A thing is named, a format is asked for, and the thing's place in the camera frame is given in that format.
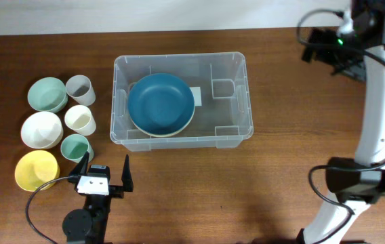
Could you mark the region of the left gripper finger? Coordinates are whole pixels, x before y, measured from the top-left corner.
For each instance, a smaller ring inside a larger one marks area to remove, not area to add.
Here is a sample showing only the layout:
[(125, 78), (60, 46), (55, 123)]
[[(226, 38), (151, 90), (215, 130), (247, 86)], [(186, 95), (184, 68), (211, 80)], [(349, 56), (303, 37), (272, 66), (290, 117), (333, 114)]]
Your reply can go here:
[(87, 166), (89, 163), (89, 152), (85, 152), (80, 162), (70, 171), (69, 176), (78, 178), (83, 176), (87, 172)]
[(121, 181), (123, 183), (124, 192), (133, 192), (134, 191), (134, 182), (131, 175), (130, 164), (129, 164), (129, 155), (125, 156), (123, 171), (121, 175)]

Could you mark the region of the yellow small bowl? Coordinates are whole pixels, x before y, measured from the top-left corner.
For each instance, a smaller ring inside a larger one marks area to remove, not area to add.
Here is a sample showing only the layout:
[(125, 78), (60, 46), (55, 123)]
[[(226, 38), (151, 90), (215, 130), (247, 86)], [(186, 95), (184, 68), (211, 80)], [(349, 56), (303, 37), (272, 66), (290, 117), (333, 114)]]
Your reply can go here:
[(17, 163), (14, 177), (16, 184), (25, 191), (34, 192), (60, 175), (60, 166), (50, 152), (34, 150), (25, 154)]

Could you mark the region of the dark blue bowl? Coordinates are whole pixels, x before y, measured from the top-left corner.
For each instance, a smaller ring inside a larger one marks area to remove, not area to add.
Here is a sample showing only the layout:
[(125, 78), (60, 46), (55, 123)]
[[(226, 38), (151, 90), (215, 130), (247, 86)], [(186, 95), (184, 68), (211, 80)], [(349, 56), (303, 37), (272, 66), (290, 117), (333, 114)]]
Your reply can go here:
[(190, 119), (195, 102), (181, 78), (157, 73), (143, 77), (132, 87), (127, 108), (138, 127), (152, 134), (169, 134)]

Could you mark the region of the beige bowl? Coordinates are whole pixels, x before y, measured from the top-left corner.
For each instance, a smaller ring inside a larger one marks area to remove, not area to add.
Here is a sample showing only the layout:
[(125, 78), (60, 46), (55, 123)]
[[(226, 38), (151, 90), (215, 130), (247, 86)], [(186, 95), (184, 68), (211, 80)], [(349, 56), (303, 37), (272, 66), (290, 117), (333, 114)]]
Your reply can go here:
[(179, 134), (180, 132), (182, 132), (183, 130), (185, 130), (189, 126), (189, 124), (192, 121), (194, 115), (195, 115), (195, 109), (194, 109), (190, 119), (185, 123), (185, 125), (183, 127), (181, 127), (179, 130), (176, 130), (176, 131), (171, 132), (169, 134), (152, 134), (152, 133), (147, 132), (147, 131), (143, 130), (142, 128), (138, 127), (133, 121), (132, 121), (132, 123), (134, 124), (134, 126), (137, 129), (139, 129), (141, 132), (145, 133), (146, 135), (149, 135), (149, 136), (155, 137), (155, 138), (168, 138), (168, 137), (173, 137), (173, 136)]

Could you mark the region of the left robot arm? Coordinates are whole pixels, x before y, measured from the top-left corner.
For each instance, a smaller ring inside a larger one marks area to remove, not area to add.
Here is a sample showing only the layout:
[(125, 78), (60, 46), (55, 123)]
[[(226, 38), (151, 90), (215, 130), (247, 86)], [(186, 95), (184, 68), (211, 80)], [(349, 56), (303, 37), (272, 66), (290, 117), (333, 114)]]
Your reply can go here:
[(129, 157), (126, 156), (121, 175), (122, 185), (110, 183), (110, 168), (90, 165), (89, 153), (85, 153), (70, 171), (68, 182), (75, 191), (85, 197), (84, 206), (69, 212), (63, 220), (62, 230), (67, 243), (103, 243), (113, 199), (122, 199), (126, 192), (134, 190)]

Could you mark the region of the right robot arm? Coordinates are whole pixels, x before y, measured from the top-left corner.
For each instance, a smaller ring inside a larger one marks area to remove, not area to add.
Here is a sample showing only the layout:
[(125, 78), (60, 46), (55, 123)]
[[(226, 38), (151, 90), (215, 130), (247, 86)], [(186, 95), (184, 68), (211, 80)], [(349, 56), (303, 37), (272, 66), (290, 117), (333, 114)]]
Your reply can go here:
[(361, 138), (353, 158), (323, 166), (328, 194), (297, 243), (339, 243), (354, 221), (385, 196), (385, 1), (353, 1), (338, 30), (314, 28), (303, 60), (317, 59), (366, 83)]

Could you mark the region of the clear plastic storage container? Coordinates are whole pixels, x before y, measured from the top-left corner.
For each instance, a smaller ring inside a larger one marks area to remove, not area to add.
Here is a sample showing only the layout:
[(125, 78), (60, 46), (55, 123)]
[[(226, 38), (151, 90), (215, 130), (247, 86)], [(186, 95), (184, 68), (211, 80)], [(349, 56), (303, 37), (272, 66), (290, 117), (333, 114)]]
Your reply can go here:
[(240, 52), (119, 56), (110, 139), (132, 152), (235, 148), (253, 136)]

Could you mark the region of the white label in container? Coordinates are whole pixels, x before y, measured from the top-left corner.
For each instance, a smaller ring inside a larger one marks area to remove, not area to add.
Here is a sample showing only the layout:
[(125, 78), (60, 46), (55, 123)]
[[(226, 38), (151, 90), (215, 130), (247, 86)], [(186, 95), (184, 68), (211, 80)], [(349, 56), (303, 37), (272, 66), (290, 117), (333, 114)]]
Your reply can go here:
[(200, 87), (191, 87), (190, 90), (193, 94), (195, 106), (202, 106), (201, 88)]

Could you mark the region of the green cup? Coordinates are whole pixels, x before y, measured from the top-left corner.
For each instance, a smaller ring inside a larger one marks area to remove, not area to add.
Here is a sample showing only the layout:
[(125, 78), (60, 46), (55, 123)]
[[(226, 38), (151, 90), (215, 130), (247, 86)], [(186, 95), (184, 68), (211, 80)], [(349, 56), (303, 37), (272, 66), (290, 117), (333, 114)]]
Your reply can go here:
[(71, 134), (63, 139), (60, 151), (62, 156), (72, 162), (79, 163), (85, 153), (89, 153), (89, 162), (94, 158), (94, 151), (88, 139), (81, 134)]

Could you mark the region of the cream cup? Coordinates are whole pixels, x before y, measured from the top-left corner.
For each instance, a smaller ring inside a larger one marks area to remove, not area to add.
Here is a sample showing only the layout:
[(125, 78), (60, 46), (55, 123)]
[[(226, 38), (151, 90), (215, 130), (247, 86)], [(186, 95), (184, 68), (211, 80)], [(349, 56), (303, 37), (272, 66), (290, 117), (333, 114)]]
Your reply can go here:
[(96, 130), (96, 122), (92, 112), (84, 105), (69, 108), (65, 114), (64, 122), (69, 129), (82, 136), (90, 136)]

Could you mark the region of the white small bowl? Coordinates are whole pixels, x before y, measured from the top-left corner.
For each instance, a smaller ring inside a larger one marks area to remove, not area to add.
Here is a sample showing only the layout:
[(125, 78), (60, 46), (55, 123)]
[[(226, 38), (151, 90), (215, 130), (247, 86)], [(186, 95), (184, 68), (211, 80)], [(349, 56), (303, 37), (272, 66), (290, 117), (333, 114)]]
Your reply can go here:
[(50, 149), (63, 138), (64, 130), (58, 115), (37, 112), (22, 125), (20, 136), (25, 145), (34, 149)]

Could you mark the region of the grey cup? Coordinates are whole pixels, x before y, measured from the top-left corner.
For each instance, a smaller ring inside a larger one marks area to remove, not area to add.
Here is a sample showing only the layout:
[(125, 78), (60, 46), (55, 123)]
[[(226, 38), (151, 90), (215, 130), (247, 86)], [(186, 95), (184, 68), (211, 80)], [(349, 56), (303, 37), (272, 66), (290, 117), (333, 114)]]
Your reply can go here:
[(75, 75), (66, 82), (66, 93), (80, 105), (90, 106), (96, 101), (92, 83), (85, 75)]

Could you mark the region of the light green small bowl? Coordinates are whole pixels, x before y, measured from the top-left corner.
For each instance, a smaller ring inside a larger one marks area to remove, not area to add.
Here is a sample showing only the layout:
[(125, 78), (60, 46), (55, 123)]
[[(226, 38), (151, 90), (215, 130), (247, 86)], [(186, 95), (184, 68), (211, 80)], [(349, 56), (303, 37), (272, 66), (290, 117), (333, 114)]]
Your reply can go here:
[(65, 84), (55, 77), (36, 81), (28, 91), (29, 105), (37, 111), (60, 112), (68, 102)]

